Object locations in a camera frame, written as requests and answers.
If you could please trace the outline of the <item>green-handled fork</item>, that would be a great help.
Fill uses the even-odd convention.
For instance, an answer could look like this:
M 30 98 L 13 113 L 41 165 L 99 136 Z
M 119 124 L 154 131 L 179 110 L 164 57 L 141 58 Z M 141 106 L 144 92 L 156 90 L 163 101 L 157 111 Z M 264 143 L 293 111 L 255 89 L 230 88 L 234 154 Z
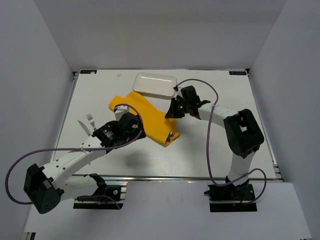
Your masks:
M 92 115 L 91 115 L 90 113 L 88 113 L 88 114 L 86 115 L 86 117 L 87 117 L 88 122 L 89 122 L 90 125 L 92 126 L 93 130 L 96 131 L 97 128 L 96 128 L 96 125 L 95 125 L 95 120 L 94 120 L 94 118 L 92 117 Z

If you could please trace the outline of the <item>green-handled table knife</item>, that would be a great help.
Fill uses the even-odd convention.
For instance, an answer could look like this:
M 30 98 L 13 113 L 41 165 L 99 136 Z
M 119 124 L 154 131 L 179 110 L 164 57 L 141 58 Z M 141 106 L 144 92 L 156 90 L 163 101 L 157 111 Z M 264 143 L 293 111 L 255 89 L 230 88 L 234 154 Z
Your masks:
M 77 121 L 79 123 L 79 125 L 82 127 L 82 129 L 85 131 L 85 133 L 90 136 L 91 135 L 91 132 L 90 130 L 88 129 L 88 127 L 80 120 Z

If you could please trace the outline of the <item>yellow Pikachu placemat cloth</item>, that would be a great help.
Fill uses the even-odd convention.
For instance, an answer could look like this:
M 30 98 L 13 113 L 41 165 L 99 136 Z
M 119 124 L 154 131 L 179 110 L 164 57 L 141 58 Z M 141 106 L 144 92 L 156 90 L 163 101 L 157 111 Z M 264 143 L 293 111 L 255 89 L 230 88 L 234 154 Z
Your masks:
M 109 103 L 109 109 L 114 110 L 119 104 L 128 104 L 138 111 L 142 117 L 146 135 L 156 143 L 166 147 L 180 137 L 176 129 L 177 121 L 166 119 L 166 114 L 157 110 L 141 94 L 132 91 L 126 97 L 117 95 Z

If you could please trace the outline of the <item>white rectangular plate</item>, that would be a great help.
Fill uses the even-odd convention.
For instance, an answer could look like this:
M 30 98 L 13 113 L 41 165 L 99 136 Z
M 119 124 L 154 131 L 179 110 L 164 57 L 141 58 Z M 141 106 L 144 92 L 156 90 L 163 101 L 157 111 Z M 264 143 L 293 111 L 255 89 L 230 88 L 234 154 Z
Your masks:
M 135 78 L 132 90 L 142 94 L 172 97 L 176 85 L 177 78 L 174 76 L 140 72 Z

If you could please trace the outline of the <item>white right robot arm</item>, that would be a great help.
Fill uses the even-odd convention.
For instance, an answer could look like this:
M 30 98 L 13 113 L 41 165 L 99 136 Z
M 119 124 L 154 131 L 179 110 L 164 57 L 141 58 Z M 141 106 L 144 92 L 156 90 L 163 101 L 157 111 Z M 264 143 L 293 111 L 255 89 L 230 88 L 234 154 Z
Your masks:
M 232 111 L 217 106 L 209 100 L 200 100 L 196 89 L 190 85 L 174 88 L 166 119 L 181 119 L 186 114 L 208 122 L 206 135 L 206 160 L 209 177 L 217 187 L 225 187 L 226 195 L 236 200 L 244 193 L 242 184 L 246 184 L 251 174 L 250 167 L 255 153 L 264 142 L 263 133 L 251 110 Z M 217 183 L 210 166 L 210 132 L 215 124 L 225 130 L 227 143 L 232 151 L 231 166 L 225 183 Z

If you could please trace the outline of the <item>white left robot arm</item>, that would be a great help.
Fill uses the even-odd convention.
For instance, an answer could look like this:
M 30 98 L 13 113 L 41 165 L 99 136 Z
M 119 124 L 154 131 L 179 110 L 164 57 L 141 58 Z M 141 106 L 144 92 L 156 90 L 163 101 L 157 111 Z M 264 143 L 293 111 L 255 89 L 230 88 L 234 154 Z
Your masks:
M 126 112 L 119 120 L 107 122 L 96 129 L 78 148 L 70 150 L 57 160 L 27 169 L 23 190 L 38 213 L 46 214 L 61 201 L 109 200 L 119 201 L 118 187 L 108 187 L 96 173 L 72 177 L 77 171 L 120 147 L 145 138 L 139 115 Z

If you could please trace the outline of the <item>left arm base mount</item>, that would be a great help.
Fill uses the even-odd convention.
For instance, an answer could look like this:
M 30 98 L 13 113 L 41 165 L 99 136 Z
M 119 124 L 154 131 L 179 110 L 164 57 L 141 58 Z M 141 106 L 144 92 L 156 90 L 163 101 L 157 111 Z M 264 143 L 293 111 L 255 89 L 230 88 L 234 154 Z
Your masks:
M 121 210 L 125 200 L 123 184 L 108 184 L 96 173 L 87 174 L 95 182 L 94 193 L 84 197 L 81 195 L 74 200 L 73 208 L 82 210 Z

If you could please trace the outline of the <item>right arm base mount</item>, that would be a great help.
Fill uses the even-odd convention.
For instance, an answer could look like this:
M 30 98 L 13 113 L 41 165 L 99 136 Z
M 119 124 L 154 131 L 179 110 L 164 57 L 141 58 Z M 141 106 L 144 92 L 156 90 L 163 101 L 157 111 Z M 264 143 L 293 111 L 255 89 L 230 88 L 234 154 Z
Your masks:
M 208 185 L 204 192 L 209 198 L 209 210 L 211 213 L 244 213 L 257 212 L 257 204 L 253 201 L 256 196 L 250 181 L 240 185 L 216 186 Z

